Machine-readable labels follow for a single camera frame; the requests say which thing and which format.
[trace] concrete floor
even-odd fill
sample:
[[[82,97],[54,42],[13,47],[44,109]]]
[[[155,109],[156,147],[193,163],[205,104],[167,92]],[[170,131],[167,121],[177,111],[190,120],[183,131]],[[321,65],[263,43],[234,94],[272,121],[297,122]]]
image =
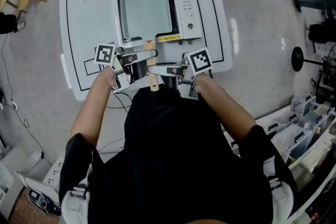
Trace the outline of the concrete floor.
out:
[[[234,28],[233,70],[223,86],[228,93],[256,118],[289,104],[293,95],[309,94],[310,78],[316,76],[318,68],[304,64],[295,73],[290,57],[293,48],[300,46],[306,58],[319,59],[312,47],[306,46],[304,24],[321,21],[321,13],[303,8],[299,14],[291,0],[223,0],[223,3],[228,25]],[[29,130],[53,161],[65,149],[69,129],[82,102],[68,89],[60,60],[63,51],[59,0],[30,2],[27,11],[22,16],[27,21],[25,29],[7,36],[3,56],[18,114],[29,121]],[[15,11],[6,7],[4,12]],[[5,35],[0,35],[0,44],[4,39]],[[2,59],[0,66],[0,87],[8,102],[11,91]],[[215,79],[223,84],[227,76],[228,73],[217,73]],[[127,98],[121,98],[125,105],[130,104]],[[109,105],[120,106],[112,96]],[[124,109],[106,110],[98,149],[123,138],[125,117]],[[7,106],[0,113],[0,133],[10,146],[21,146],[28,155],[40,150]],[[115,151],[122,144],[123,139],[103,151]]]

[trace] yellow label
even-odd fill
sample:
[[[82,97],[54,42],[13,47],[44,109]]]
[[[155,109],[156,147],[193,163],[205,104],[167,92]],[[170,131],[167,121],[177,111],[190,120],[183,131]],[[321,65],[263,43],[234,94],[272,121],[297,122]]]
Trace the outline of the yellow label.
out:
[[[181,39],[181,35],[159,37],[159,42]]]

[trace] person's right arm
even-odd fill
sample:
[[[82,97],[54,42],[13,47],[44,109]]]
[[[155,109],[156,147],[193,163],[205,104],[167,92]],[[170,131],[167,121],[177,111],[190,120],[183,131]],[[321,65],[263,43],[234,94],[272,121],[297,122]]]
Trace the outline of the person's right arm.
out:
[[[202,73],[196,76],[195,89],[213,109],[225,130],[237,143],[242,141],[257,124],[253,117],[208,75]]]

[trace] white device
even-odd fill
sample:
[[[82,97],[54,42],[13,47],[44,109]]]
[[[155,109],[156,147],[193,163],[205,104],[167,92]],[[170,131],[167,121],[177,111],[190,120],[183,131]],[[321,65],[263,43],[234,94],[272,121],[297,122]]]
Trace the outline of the white device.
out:
[[[140,37],[126,38],[123,33],[120,0],[111,0],[113,9],[113,27],[117,29],[118,42],[121,47],[130,48],[143,46]],[[160,34],[156,42],[192,42],[202,38],[201,19],[197,0],[169,0],[173,30],[171,33]]]

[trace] black sleeve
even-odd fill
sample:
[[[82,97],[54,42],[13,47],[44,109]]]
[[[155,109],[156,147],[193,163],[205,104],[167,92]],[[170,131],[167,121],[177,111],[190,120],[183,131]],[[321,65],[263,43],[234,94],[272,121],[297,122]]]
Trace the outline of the black sleeve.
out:
[[[242,160],[248,163],[251,169],[260,171],[261,173],[264,172],[264,161],[275,156],[276,177],[280,181],[286,182],[294,194],[296,193],[296,183],[291,171],[261,126],[254,126],[238,146]]]
[[[98,151],[81,134],[74,135],[67,143],[65,159],[60,173],[59,201],[62,202],[67,191],[81,182],[87,174],[92,161],[92,170],[102,165]]]

